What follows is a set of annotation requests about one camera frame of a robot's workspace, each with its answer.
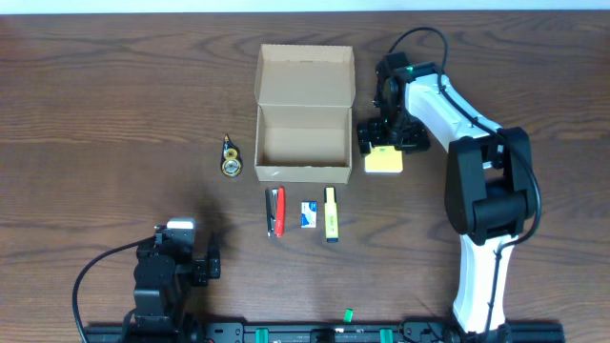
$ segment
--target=green object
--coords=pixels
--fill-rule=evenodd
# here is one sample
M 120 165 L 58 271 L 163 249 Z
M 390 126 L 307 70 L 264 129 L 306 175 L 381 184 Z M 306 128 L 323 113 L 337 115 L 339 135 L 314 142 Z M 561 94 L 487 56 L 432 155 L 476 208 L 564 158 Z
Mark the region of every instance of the green object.
M 256 336 L 256 343 L 269 343 L 269 330 L 256 329 L 254 335 Z
M 345 316 L 343 317 L 343 321 L 346 323 L 351 323 L 352 317 L 354 317 L 354 310 L 345 309 Z
M 394 342 L 394 333 L 392 333 L 392 329 L 381 329 L 379 330 L 379 335 L 381 336 L 381 343 Z

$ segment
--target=open box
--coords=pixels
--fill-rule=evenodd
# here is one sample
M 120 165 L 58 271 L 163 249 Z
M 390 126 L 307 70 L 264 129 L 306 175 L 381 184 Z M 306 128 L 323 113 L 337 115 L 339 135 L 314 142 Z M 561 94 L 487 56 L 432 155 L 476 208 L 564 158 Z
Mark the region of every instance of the open box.
M 254 86 L 258 180 L 347 183 L 355 93 L 352 47 L 262 45 Z

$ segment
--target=table surface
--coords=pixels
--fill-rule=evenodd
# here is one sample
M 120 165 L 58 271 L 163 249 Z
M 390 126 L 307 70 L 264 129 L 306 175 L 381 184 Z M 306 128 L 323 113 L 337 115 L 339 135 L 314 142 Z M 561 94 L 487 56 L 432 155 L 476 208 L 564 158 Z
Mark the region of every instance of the table surface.
M 406 156 L 402 174 L 374 176 L 355 139 L 350 182 L 336 185 L 338 244 L 299 227 L 300 202 L 322 203 L 321 184 L 285 184 L 287 232 L 267 238 L 272 184 L 253 169 L 261 44 L 353 46 L 356 125 L 377 115 L 375 63 L 419 25 L 447 32 L 464 98 L 532 139 L 544 216 L 513 252 L 507 317 L 558 319 L 570 341 L 610 337 L 610 12 L 457 11 L 2 17 L 0 341 L 78 341 L 71 288 L 83 266 L 172 216 L 195 217 L 221 244 L 222 278 L 193 293 L 198 314 L 448 313 L 460 253 L 438 142 Z M 441 54 L 430 34 L 401 48 L 414 61 Z M 218 168 L 225 132 L 243 155 L 236 179 Z M 87 274 L 85 322 L 122 320 L 135 263 L 122 252 Z

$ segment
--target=yellow sticky note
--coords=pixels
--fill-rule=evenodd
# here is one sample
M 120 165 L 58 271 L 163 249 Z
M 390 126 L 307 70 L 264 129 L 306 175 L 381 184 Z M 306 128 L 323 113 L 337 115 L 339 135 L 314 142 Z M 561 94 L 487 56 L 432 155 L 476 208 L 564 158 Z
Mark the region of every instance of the yellow sticky note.
M 394 147 L 374 147 L 364 157 L 365 172 L 402 172 L 402 151 Z

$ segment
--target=cable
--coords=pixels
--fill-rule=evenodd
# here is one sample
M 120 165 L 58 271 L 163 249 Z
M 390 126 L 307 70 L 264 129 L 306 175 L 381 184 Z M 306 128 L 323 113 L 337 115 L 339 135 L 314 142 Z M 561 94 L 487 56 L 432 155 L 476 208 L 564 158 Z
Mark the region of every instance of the cable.
M 78 311 L 78 287 L 80 286 L 80 282 L 83 280 L 83 277 L 85 277 L 85 274 L 87 273 L 87 271 L 91 267 L 93 267 L 93 265 L 95 263 L 99 262 L 99 260 L 101 260 L 102 258 L 104 258 L 108 255 L 112 255 L 115 252 L 122 252 L 126 249 L 133 248 L 142 243 L 147 243 L 152 240 L 154 240 L 154 237 L 149 237 L 149 238 L 142 239 L 140 241 L 133 242 L 128 245 L 124 245 L 122 247 L 114 248 L 112 250 L 104 252 L 104 253 L 100 254 L 99 256 L 95 257 L 91 262 L 89 262 L 87 264 L 87 266 L 85 266 L 85 268 L 83 268 L 83 270 L 80 272 L 80 274 L 78 274 L 78 277 L 76 277 L 76 281 L 74 282 L 74 288 L 72 289 L 72 311 L 74 312 L 74 320 L 76 321 L 76 328 L 78 329 L 78 333 L 80 333 L 80 337 L 83 340 L 83 343 L 89 343 L 89 339 L 85 335 L 85 329 L 83 328 L 83 322 L 80 319 L 80 313 Z
M 476 126 L 477 128 L 487 132 L 488 134 L 490 134 L 491 136 L 496 138 L 501 145 L 503 145 L 507 150 L 511 151 L 511 153 L 513 153 L 517 157 L 517 160 L 519 161 L 519 163 L 521 164 L 521 166 L 525 169 L 525 171 L 527 173 L 529 181 L 532 184 L 532 188 L 534 189 L 534 195 L 535 195 L 535 198 L 536 198 L 536 212 L 535 212 L 534 220 L 532 222 L 532 226 L 531 226 L 530 230 L 525 235 L 521 236 L 520 238 L 518 238 L 518 239 L 516 239 L 514 241 L 510 241 L 508 243 L 500 244 L 498 246 L 498 250 L 495 252 L 495 254 L 496 254 L 496 266 L 494 268 L 494 280 L 493 280 L 493 283 L 492 283 L 492 294 L 491 294 L 491 300 L 489 302 L 489 312 L 487 313 L 487 321 L 485 323 L 485 332 L 484 332 L 484 337 L 486 338 L 487 335 L 489 334 L 489 328 L 491 326 L 491 321 L 492 321 L 492 312 L 493 312 L 493 309 L 494 309 L 494 303 L 496 301 L 496 288 L 498 287 L 499 261 L 502 258 L 502 251 L 505 248 L 508 248 L 510 246 L 516 246 L 518 244 L 526 242 L 528 239 L 530 239 L 534 235 L 534 233 L 536 233 L 536 230 L 538 229 L 539 224 L 540 224 L 540 219 L 542 218 L 542 197 L 540 195 L 540 189 L 539 189 L 539 185 L 538 185 L 538 180 L 537 180 L 536 176 L 534 175 L 534 171 L 532 170 L 532 166 L 527 162 L 527 160 L 525 159 L 523 154 L 521 154 L 521 152 L 519 150 L 515 149 L 499 133 L 497 133 L 496 131 L 494 131 L 494 130 L 484 126 L 481 123 L 479 123 L 478 120 L 475 117 L 470 115 L 465 109 L 463 109 L 449 95 L 449 93 L 447 93 L 447 90 L 445 89 L 446 86 L 442 84 L 442 75 L 445 73 L 445 65 L 447 64 L 447 59 L 449 58 L 449 42 L 447 41 L 447 37 L 445 37 L 445 35 L 442 33 L 442 31 L 440 31 L 440 30 L 438 30 L 436 28 L 430 28 L 430 27 L 420 27 L 420 28 L 415 28 L 415 29 L 412 29 L 412 30 L 408 30 L 407 32 L 403 33 L 396 40 L 396 42 L 392 45 L 392 47 L 390 48 L 388 53 L 392 53 L 394 48 L 398 45 L 398 43 L 403 38 L 405 38 L 406 36 L 408 36 L 411 33 L 414 33 L 414 32 L 417 32 L 417 31 L 422 31 L 422 30 L 427 30 L 427 31 L 431 31 L 431 32 L 436 33 L 440 37 L 440 39 L 442 40 L 443 45 L 444 45 L 444 52 L 443 52 L 442 62 L 440 63 L 440 70 L 437 73 L 437 84 L 438 84 L 438 89 L 440 90 L 440 93 L 445 97 L 445 99 L 447 99 L 447 101 L 457 111 L 459 111 L 464 117 L 466 117 L 466 119 L 468 119 L 474 126 Z

